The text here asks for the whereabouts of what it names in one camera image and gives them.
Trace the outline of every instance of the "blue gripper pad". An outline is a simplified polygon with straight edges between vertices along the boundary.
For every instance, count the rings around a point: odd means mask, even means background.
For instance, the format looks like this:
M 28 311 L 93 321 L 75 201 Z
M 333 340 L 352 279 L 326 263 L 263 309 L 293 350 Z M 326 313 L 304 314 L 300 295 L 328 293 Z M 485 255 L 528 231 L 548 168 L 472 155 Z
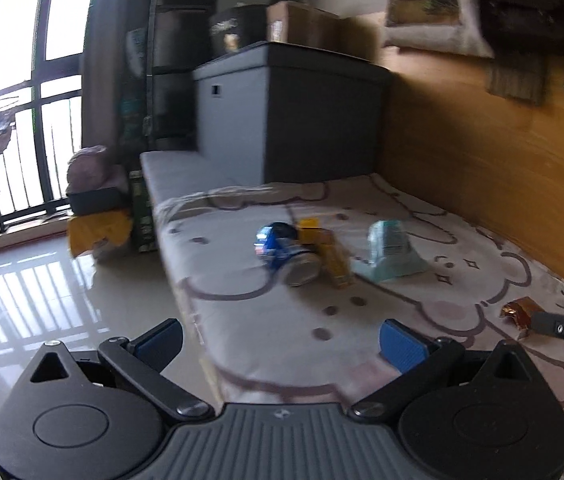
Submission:
M 403 374 L 426 360 L 436 348 L 395 319 L 387 319 L 380 327 L 380 353 Z
M 131 341 L 127 350 L 145 365 L 161 372 L 182 351 L 184 330 L 177 319 L 167 319 Z

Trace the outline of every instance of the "dark curtain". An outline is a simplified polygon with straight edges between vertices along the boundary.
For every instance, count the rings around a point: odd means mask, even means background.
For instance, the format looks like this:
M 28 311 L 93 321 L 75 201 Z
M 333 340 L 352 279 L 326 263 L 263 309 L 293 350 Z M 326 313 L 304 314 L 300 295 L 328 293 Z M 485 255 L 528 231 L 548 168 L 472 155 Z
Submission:
M 124 70 L 127 0 L 92 0 L 82 66 L 82 146 L 113 153 L 120 131 L 120 81 Z

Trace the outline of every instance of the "black box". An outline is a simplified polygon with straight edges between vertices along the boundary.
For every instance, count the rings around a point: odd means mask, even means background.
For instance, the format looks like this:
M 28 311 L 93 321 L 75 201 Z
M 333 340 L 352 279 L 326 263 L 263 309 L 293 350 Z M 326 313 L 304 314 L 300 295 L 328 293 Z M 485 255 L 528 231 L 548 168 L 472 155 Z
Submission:
M 116 187 L 104 187 L 80 193 L 66 193 L 66 196 L 75 216 L 105 213 L 128 205 L 124 195 Z
M 193 71 L 210 61 L 210 13 L 204 9 L 171 10 L 156 17 L 153 75 Z
M 267 39 L 267 6 L 245 5 L 227 9 L 211 18 L 213 57 Z

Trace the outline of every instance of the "wooden wall panel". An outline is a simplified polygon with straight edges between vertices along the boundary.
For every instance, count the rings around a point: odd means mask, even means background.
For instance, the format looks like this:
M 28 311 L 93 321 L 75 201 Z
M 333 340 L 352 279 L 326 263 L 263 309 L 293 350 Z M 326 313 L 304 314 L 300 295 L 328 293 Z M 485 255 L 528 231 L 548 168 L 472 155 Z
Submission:
M 382 50 L 399 75 L 378 171 L 517 243 L 564 277 L 564 60 L 542 107 L 486 93 L 488 61 Z

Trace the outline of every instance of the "brown wrapper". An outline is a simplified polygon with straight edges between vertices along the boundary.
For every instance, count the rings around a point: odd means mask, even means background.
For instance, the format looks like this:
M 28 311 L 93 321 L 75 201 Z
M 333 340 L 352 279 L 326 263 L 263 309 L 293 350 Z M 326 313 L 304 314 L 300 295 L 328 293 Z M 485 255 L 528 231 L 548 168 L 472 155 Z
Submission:
M 509 317 L 515 322 L 516 326 L 522 331 L 520 338 L 528 334 L 531 326 L 531 316 L 536 312 L 544 312 L 530 297 L 526 296 L 519 300 L 511 301 L 502 307 L 500 317 Z

